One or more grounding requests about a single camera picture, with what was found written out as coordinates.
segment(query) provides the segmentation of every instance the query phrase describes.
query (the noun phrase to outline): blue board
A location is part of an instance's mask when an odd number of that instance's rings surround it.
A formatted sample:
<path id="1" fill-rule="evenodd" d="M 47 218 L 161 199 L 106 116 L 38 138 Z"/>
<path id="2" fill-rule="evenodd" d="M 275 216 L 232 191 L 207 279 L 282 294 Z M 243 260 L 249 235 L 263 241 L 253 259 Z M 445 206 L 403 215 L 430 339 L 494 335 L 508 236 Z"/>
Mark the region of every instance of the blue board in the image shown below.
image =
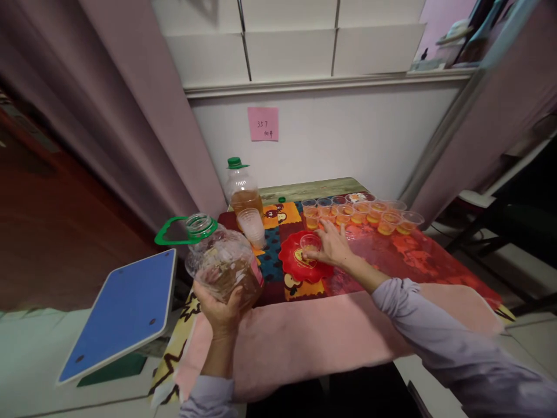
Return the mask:
<path id="1" fill-rule="evenodd" d="M 165 331 L 176 250 L 112 271 L 106 278 L 58 383 L 86 376 Z"/>

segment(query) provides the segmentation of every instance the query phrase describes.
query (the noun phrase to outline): pink curtain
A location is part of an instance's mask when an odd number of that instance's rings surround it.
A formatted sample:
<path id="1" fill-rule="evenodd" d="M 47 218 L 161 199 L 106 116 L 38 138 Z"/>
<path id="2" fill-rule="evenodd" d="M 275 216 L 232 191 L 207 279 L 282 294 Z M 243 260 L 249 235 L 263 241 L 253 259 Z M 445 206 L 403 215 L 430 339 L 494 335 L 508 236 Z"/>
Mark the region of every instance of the pink curtain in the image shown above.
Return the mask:
<path id="1" fill-rule="evenodd" d="M 226 209 L 149 0 L 0 2 L 0 77 L 157 230 Z"/>
<path id="2" fill-rule="evenodd" d="M 542 0 L 419 190 L 412 209 L 431 223 L 557 102 L 557 3 Z"/>

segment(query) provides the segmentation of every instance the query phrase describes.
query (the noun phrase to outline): green handle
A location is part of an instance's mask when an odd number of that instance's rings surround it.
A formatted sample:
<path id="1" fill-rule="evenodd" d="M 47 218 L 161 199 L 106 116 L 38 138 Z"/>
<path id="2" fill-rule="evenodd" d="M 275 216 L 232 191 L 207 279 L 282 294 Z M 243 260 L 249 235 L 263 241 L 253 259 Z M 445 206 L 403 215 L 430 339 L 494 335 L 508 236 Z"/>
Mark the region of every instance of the green handle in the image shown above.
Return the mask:
<path id="1" fill-rule="evenodd" d="M 155 244 L 158 244 L 158 245 L 184 245 L 184 244 L 190 245 L 190 244 L 197 244 L 203 238 L 208 237 L 214 231 L 216 231 L 216 229 L 218 227 L 218 223 L 214 219 L 212 219 L 211 226 L 207 230 L 203 231 L 203 233 L 201 233 L 199 236 L 192 237 L 192 239 L 185 240 L 185 241 L 166 241 L 164 239 L 164 236 L 166 235 L 166 233 L 168 231 L 168 228 L 170 227 L 170 225 L 172 225 L 173 222 L 175 222 L 175 221 L 187 221 L 188 219 L 189 219 L 189 217 L 173 217 L 173 218 L 170 218 L 169 220 L 167 220 L 167 222 L 162 226 L 161 230 L 158 232 L 157 236 L 155 237 Z"/>
<path id="2" fill-rule="evenodd" d="M 183 244 L 192 244 L 189 240 L 186 241 L 166 241 L 164 236 L 166 235 L 168 228 L 174 221 L 185 221 L 187 217 L 173 217 L 167 220 L 167 222 L 162 226 L 161 230 L 158 232 L 157 236 L 155 237 L 155 244 L 158 245 L 183 245 Z"/>

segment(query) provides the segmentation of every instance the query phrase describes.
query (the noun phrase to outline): pink towel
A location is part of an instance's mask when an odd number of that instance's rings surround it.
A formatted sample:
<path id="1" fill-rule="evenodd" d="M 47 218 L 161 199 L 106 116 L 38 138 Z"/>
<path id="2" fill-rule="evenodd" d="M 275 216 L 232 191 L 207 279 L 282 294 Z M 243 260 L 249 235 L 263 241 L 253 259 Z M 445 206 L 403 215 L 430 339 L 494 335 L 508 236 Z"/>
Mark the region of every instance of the pink towel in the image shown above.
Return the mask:
<path id="1" fill-rule="evenodd" d="M 421 284 L 421 294 L 467 328 L 493 336 L 503 330 L 493 310 L 466 286 Z M 188 398 L 212 338 L 197 316 L 174 380 Z M 390 319 L 365 292 L 255 308 L 240 325 L 234 354 L 234 401 L 255 402 L 280 386 L 412 354 Z"/>

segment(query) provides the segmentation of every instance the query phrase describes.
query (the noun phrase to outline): gray sleeve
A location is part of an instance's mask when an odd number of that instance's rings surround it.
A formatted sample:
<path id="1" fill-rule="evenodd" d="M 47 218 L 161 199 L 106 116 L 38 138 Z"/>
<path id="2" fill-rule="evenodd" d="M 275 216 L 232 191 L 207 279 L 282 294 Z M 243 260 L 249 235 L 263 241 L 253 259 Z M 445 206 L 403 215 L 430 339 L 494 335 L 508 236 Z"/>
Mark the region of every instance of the gray sleeve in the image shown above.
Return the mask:
<path id="1" fill-rule="evenodd" d="M 199 376 L 190 397 L 180 407 L 180 418 L 237 418 L 231 406 L 233 391 L 233 380 Z"/>
<path id="2" fill-rule="evenodd" d="M 372 298 L 468 416 L 557 416 L 554 382 L 519 364 L 491 339 L 465 328 L 418 291 L 410 279 L 391 279 Z"/>

